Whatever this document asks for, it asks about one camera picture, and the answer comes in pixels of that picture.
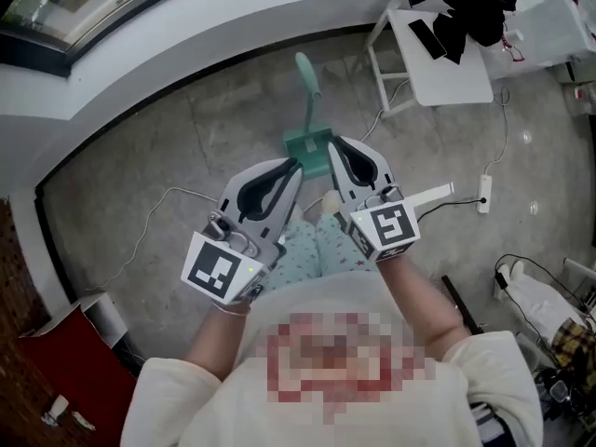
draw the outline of concrete floor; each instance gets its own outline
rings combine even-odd
[[[168,187],[217,197],[232,175],[284,156],[282,133],[299,128],[304,117],[296,51],[316,66],[324,97],[320,119],[338,134],[363,135],[379,108],[369,69],[351,71],[363,39],[355,34],[283,49],[205,77],[122,122],[60,169],[45,187],[44,202],[76,291],[82,295],[118,271]],[[379,45],[385,48],[381,66],[398,70],[400,59],[386,35]],[[568,115],[562,89],[549,73],[506,84],[510,136],[503,162],[491,168],[491,213],[449,207],[429,215],[410,254],[431,277],[449,275],[489,330],[517,331],[508,309],[492,298],[494,263],[514,252],[556,275],[565,256],[589,264],[594,169],[587,124]],[[409,92],[404,89],[398,101]],[[495,103],[413,108],[381,121],[369,140],[406,195],[453,181],[453,200],[476,195],[484,166],[503,142]],[[329,188],[329,178],[307,182],[299,203],[305,207]],[[530,211],[534,201],[536,215]],[[170,194],[134,262],[106,287],[145,357],[183,356],[209,305],[180,274],[193,231],[203,228],[211,207],[194,196]],[[317,213],[314,208],[309,216]]]

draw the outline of plaid fabric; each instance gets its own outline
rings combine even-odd
[[[552,352],[562,368],[573,370],[589,394],[596,387],[596,337],[587,328],[567,319],[552,340]]]

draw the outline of light blue pants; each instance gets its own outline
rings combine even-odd
[[[264,294],[309,278],[376,271],[332,215],[323,214],[317,227],[303,220],[290,220],[285,235],[288,252],[264,284]]]

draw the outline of white table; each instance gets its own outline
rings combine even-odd
[[[493,100],[491,83],[475,41],[469,36],[466,37],[466,48],[459,64],[444,57],[433,60],[408,26],[413,21],[423,20],[432,30],[432,22],[437,15],[438,13],[426,11],[388,9],[380,20],[381,22],[388,20],[391,24],[407,73],[382,74],[373,49],[373,43],[380,32],[373,32],[372,37],[367,41],[372,71],[383,104],[382,117],[395,115],[416,104],[442,106]],[[384,82],[405,78],[410,79],[414,98],[390,107]]]

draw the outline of smartphone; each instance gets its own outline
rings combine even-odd
[[[408,26],[412,28],[414,34],[420,40],[420,43],[427,49],[430,58],[436,60],[441,56],[445,56],[447,51],[437,39],[437,37],[430,31],[427,24],[424,23],[422,20],[416,20],[412,23],[409,23]]]

